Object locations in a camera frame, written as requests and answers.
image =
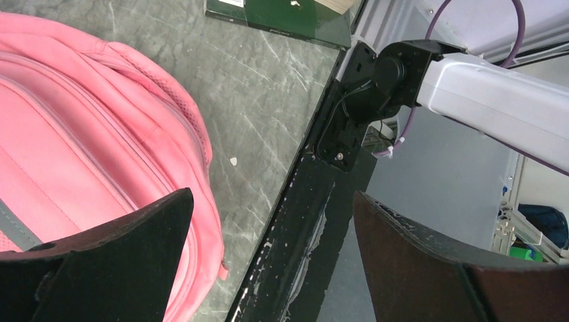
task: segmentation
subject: dark blue bag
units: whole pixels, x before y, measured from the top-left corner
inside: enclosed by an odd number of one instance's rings
[[[567,218],[562,212],[553,207],[538,205],[520,205],[517,210],[557,247],[563,249],[569,246]]]

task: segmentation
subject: marble surface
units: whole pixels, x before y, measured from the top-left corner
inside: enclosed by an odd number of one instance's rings
[[[338,52],[206,18],[202,0],[0,0],[0,11],[128,44],[196,100],[213,145],[211,188],[230,273],[215,283],[193,321],[221,321]]]

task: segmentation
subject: gray reflective strip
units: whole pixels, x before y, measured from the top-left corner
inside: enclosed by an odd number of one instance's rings
[[[21,250],[40,245],[40,239],[32,233],[0,199],[0,230]]]

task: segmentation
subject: dark green book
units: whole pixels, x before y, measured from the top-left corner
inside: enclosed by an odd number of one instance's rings
[[[349,11],[341,15],[314,0],[206,0],[205,15],[335,49],[350,47]]]

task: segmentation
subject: pink fabric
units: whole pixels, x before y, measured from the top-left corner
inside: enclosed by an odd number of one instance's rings
[[[0,97],[0,182],[10,182],[0,198],[43,242],[190,187],[195,208],[164,318],[188,321],[226,271],[211,145],[183,87],[129,46],[0,13]],[[0,235],[0,251],[14,247]]]

